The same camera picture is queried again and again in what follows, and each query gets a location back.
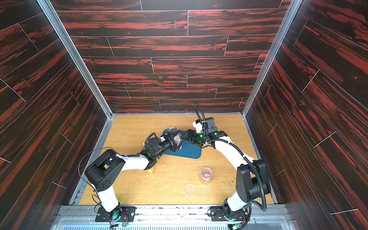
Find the clear jar with mixed cookies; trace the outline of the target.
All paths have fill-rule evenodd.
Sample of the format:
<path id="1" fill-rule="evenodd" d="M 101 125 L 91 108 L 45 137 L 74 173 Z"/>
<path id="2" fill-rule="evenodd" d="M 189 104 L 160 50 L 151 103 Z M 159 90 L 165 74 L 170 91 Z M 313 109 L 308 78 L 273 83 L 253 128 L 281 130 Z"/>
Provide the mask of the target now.
<path id="1" fill-rule="evenodd" d="M 178 130 L 176 127 L 171 127 L 169 132 L 173 135 L 173 147 L 175 150 L 179 150 L 182 148 L 182 135 L 181 131 Z"/>

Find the clear jar with pink cookie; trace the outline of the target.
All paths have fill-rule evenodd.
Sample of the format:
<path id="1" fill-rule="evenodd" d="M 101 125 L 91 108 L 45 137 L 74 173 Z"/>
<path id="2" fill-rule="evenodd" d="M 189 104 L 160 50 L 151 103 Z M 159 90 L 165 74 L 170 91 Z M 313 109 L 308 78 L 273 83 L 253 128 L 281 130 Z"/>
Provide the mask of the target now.
<path id="1" fill-rule="evenodd" d="M 203 168 L 200 172 L 200 182 L 208 185 L 213 177 L 213 171 L 210 168 Z"/>

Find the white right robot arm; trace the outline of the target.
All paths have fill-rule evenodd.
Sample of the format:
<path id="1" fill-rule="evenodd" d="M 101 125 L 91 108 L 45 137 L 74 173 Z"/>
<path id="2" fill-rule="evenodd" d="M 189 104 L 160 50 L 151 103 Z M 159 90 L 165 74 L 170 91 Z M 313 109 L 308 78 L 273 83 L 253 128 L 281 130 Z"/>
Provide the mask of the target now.
<path id="1" fill-rule="evenodd" d="M 271 192 L 269 173 L 263 160 L 255 160 L 237 147 L 224 131 L 198 133 L 188 130 L 183 140 L 198 147 L 213 147 L 236 169 L 236 192 L 225 199 L 223 208 L 230 213 L 252 205 L 267 211 L 266 195 Z"/>

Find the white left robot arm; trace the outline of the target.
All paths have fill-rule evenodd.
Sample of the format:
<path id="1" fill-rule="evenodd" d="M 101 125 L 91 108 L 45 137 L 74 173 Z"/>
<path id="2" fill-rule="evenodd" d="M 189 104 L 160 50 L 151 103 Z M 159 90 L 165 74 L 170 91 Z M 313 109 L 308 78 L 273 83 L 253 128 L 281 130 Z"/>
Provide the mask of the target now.
<path id="1" fill-rule="evenodd" d="M 108 213 L 118 212 L 120 203 L 113 184 L 121 171 L 149 170 L 167 151 L 180 149 L 182 142 L 169 138 L 151 138 L 136 155 L 122 155 L 113 149 L 106 150 L 85 170 L 85 175 L 97 192 L 101 205 Z"/>

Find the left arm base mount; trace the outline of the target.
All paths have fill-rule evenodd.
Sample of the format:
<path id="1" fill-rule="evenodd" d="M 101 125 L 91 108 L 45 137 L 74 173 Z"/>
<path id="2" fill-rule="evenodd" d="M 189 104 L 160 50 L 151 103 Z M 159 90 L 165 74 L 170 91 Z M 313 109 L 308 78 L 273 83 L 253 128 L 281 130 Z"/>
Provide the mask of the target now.
<path id="1" fill-rule="evenodd" d="M 108 212 L 99 202 L 94 208 L 94 211 L 97 214 L 95 221 L 109 223 L 111 227 L 125 227 L 128 223 L 134 221 L 136 210 L 137 207 L 135 206 L 121 206 L 118 204 L 116 208 Z"/>

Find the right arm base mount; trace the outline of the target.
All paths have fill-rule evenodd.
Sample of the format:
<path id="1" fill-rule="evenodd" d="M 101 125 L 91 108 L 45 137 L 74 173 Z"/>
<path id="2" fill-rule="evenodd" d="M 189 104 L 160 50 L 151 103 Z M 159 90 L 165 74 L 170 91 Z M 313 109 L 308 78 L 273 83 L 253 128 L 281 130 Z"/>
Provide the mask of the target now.
<path id="1" fill-rule="evenodd" d="M 222 206 L 211 206 L 207 210 L 206 214 L 211 218 L 212 221 L 221 221 L 222 219 L 227 221 L 236 221 L 238 218 L 240 218 L 241 223 L 228 224 L 228 229 L 243 230 L 250 221 L 251 213 L 251 205 L 246 205 L 245 208 L 241 208 L 237 211 L 232 211 L 226 199 Z"/>

